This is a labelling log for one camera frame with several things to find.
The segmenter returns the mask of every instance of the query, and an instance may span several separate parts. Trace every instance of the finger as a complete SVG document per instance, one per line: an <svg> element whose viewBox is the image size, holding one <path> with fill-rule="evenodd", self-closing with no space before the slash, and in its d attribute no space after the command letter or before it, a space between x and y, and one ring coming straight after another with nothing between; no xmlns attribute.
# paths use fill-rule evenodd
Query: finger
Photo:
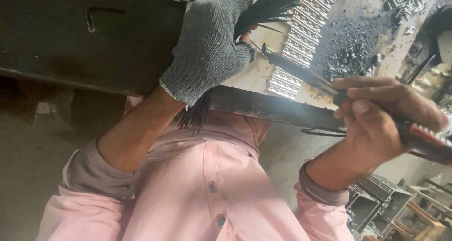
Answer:
<svg viewBox="0 0 452 241"><path fill-rule="evenodd" d="M345 111L343 111L341 108L337 108L337 110L334 111L333 117L335 118L343 118L345 116Z"/></svg>
<svg viewBox="0 0 452 241"><path fill-rule="evenodd" d="M347 89L351 87L380 87L400 84L394 79L384 77L353 76L348 78L336 78L332 85L335 89Z"/></svg>
<svg viewBox="0 0 452 241"><path fill-rule="evenodd" d="M416 123L439 132L449 125L449 119L436 104L417 93L408 85L349 88L347 96L367 99L382 105L387 111L407 117Z"/></svg>
<svg viewBox="0 0 452 241"><path fill-rule="evenodd" d="M343 122L348 126L352 125L355 122L355 120L356 120L355 116L350 112L346 113L343 117Z"/></svg>
<svg viewBox="0 0 452 241"><path fill-rule="evenodd" d="M240 38L239 38L239 42L247 42L248 44L252 45L251 40L250 40L250 33L246 32L246 33L242 34L242 36L240 36Z"/></svg>
<svg viewBox="0 0 452 241"><path fill-rule="evenodd" d="M400 142L392 117L369 100L358 99L352 104L355 118L372 140L390 139Z"/></svg>
<svg viewBox="0 0 452 241"><path fill-rule="evenodd" d="M410 94L407 85L397 86L379 86L379 87L362 87L347 89L347 96L352 99L365 98L371 101L378 101L382 103L390 103L402 100Z"/></svg>

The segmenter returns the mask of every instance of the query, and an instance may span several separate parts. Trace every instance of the rust stain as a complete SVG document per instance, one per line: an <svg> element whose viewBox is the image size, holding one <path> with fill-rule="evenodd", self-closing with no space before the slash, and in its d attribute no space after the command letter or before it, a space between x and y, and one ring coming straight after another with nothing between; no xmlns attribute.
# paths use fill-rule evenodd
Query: rust stain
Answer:
<svg viewBox="0 0 452 241"><path fill-rule="evenodd" d="M309 94L309 96L314 99L315 101L331 104L333 103L333 98L331 95L319 90L318 88L314 88L306 83L302 83L302 88L306 90L306 93Z"/></svg>

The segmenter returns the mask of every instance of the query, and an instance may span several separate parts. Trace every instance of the metal rack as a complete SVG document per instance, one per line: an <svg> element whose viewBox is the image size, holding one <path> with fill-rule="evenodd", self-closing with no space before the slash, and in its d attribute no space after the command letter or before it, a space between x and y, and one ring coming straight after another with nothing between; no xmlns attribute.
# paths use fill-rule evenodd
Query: metal rack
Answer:
<svg viewBox="0 0 452 241"><path fill-rule="evenodd" d="M391 181L376 174L360 180L357 185L380 202L372 221L381 233L385 233L412 196L411 193L402 190Z"/></svg>
<svg viewBox="0 0 452 241"><path fill-rule="evenodd" d="M349 201L345 208L354 213L353 222L356 224L357 232L361 232L376 215L380 202L372 198L358 185L352 185L348 188L350 193Z"/></svg>

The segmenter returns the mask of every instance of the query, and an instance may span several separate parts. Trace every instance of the shirt button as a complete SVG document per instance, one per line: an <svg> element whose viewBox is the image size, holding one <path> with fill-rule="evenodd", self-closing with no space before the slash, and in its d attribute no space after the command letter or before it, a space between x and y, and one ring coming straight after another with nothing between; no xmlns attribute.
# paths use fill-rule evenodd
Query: shirt button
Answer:
<svg viewBox="0 0 452 241"><path fill-rule="evenodd" d="M210 182L209 183L209 189L210 189L210 193L216 193L217 192L217 188L215 188L215 182Z"/></svg>
<svg viewBox="0 0 452 241"><path fill-rule="evenodd" d="M217 216L218 216L218 226L220 226L220 228L221 228L225 224L226 218L225 218L225 215L223 215L223 214L219 214Z"/></svg>

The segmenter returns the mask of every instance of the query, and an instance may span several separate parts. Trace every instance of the bundle of cable ties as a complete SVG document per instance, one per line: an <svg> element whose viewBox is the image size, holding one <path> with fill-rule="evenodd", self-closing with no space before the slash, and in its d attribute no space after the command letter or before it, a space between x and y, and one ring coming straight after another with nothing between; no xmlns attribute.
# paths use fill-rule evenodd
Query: bundle of cable ties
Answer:
<svg viewBox="0 0 452 241"><path fill-rule="evenodd" d="M288 10L300 6L301 0L257 0L251 7L242 13L234 28L234 39L237 39L253 26L258 25L270 30L274 28L261 25L262 23L288 22L293 14ZM193 128L193 134L206 124L210 111L210 99L213 88L206 91L194 106L184 108L174 118L179 121L179 128Z"/></svg>

